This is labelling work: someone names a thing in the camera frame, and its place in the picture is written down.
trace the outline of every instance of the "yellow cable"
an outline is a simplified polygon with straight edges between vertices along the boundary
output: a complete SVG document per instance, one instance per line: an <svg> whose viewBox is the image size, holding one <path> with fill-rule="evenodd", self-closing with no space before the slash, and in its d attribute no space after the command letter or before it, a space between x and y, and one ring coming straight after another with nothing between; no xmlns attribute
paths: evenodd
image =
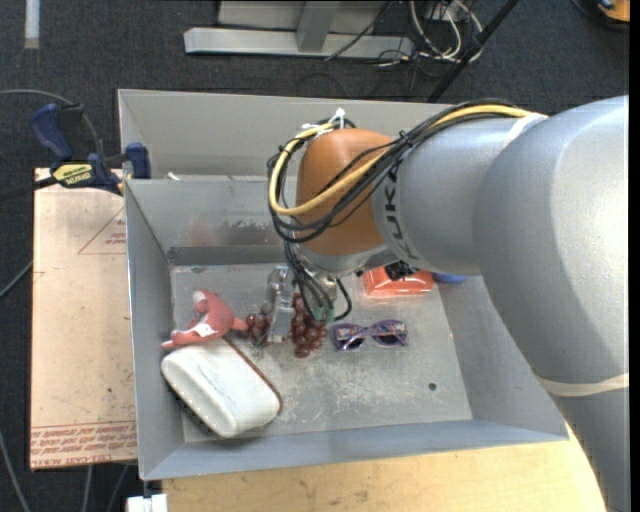
<svg viewBox="0 0 640 512"><path fill-rule="evenodd" d="M531 114L531 112L529 112L528 110L523 110L523 109L514 108L514 107L508 107L508 106L505 106L505 105L475 105L475 106L472 106L472 107L467 107L467 108L463 108L463 109L457 110L455 112L451 112L450 114L447 114L443 118L441 118L438 121L436 121L435 123L433 123L430 127L438 126L441 123L445 123L447 121L451 121L451 120L457 119L459 117L463 117L463 116L467 116L467 115L473 115L473 114L503 114L503 115L508 115L508 116L511 116L511 117L525 117L525 116L528 116L529 114ZM311 137L312 135L315 135L316 133L320 132L321 130L324 130L327 127L331 127L331 126L332 126L331 124L327 123L327 124L322 125L321 127L314 127L314 128L309 129L309 130L305 130L305 131L299 133L296 136L296 138L305 138L306 139L308 137ZM278 176L280 175L280 172L282 170L282 166L284 165L287 152L289 152L293 148L293 146L295 144L296 144L296 141L293 140L292 142L287 144L287 146L285 147L285 150L282 151L282 153L280 153L280 157L278 158L278 161L276 162L276 164L274 166L273 175L271 176L271 182L269 183L269 204L270 204L271 208L278 215L287 215L287 216L301 215L303 213L308 212L309 210L311 210L313 208L316 208L318 205L322 204L323 202L328 200L330 197L334 196L340 189L344 189L347 186L357 182L386 153L386 151L385 151L385 153L382 153L381 155L378 155L377 157L373 158L372 160L369 160L366 164L356 168L352 173L348 174L347 176L345 176L344 178L342 178L338 182L334 183L331 187L329 187L327 190L325 190L321 194L318 194L316 197L313 197L312 199L309 199L309 201L307 201L306 203L303 203L303 204L301 204L299 206L296 206L296 207L293 207L293 208L283 208L282 206L280 206L278 204L278 201L277 201L276 183L278 182Z"/></svg>

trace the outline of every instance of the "orange object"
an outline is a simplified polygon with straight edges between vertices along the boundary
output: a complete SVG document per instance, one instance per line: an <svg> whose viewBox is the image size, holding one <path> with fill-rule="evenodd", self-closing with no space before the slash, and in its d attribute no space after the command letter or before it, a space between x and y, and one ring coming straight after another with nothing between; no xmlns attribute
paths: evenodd
<svg viewBox="0 0 640 512"><path fill-rule="evenodd" d="M631 19L631 0L612 0L609 9L602 4L598 4L598 7L613 20L629 23Z"/></svg>
<svg viewBox="0 0 640 512"><path fill-rule="evenodd" d="M378 267L362 274L362 282L365 293L370 297L422 295L433 290L433 277L426 270L394 281L384 267Z"/></svg>
<svg viewBox="0 0 640 512"><path fill-rule="evenodd" d="M174 330L171 340L162 344L162 348L170 349L182 345L204 343L227 334L231 329L246 331L247 323L236 318L220 297L215 293L199 290L193 294L193 309L196 318L186 330Z"/></svg>
<svg viewBox="0 0 640 512"><path fill-rule="evenodd" d="M298 171L296 205L306 203L316 197L335 176L356 156L366 150L388 144L391 138L377 132L360 128L334 130L314 140L308 147ZM356 168L381 154L384 149L372 151L360 159ZM369 187L361 194L356 204L367 196ZM298 216L302 223L318 220L331 211L347 191L336 195L312 210ZM357 209L347 208L334 219L335 226L304 243L305 247L327 256L343 256L368 251L383 244L371 209L371 200L367 199Z"/></svg>

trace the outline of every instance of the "gray bin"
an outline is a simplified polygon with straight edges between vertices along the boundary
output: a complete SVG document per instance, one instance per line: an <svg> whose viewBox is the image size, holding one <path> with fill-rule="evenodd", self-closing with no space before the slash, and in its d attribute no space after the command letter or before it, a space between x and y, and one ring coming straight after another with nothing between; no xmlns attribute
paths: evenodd
<svg viewBox="0 0 640 512"><path fill-rule="evenodd" d="M358 353L325 342L256 352L230 340L279 389L267 426L223 440L206 431L160 373L160 345L208 288L244 317L284 261L267 211L266 160L337 107L389 135L440 105L120 91L122 144L150 149L154 178L125 189L139 470L144 480L325 464L566 439L564 421L500 321L480 277L414 299L372 301L347 279L348 321L399 318L409 345Z"/></svg>

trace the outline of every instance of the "grapes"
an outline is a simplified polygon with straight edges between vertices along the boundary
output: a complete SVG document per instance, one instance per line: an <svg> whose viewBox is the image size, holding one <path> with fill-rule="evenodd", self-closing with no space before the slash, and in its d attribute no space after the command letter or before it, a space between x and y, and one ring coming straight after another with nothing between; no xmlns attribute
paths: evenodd
<svg viewBox="0 0 640 512"><path fill-rule="evenodd" d="M309 348L308 345L299 345L296 347L296 357L307 357L309 354L311 353L311 349Z"/></svg>
<svg viewBox="0 0 640 512"><path fill-rule="evenodd" d="M315 320L307 313L304 299L299 293L296 293L293 297L293 308L296 314L291 320L291 326L284 341L292 341L296 347L294 350L295 356L302 359L322 347L322 340L327 335L327 327L324 322ZM259 313L247 315L246 322L249 326L249 336L254 342L263 342L271 323L271 318L269 317L270 309L268 305L263 304Z"/></svg>

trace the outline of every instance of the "cardboard sheet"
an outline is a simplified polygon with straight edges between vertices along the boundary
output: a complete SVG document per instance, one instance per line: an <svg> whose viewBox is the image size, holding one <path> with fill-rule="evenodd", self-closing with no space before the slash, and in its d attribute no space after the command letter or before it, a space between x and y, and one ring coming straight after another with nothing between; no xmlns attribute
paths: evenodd
<svg viewBox="0 0 640 512"><path fill-rule="evenodd" d="M34 199L30 467L137 457L124 199Z"/></svg>

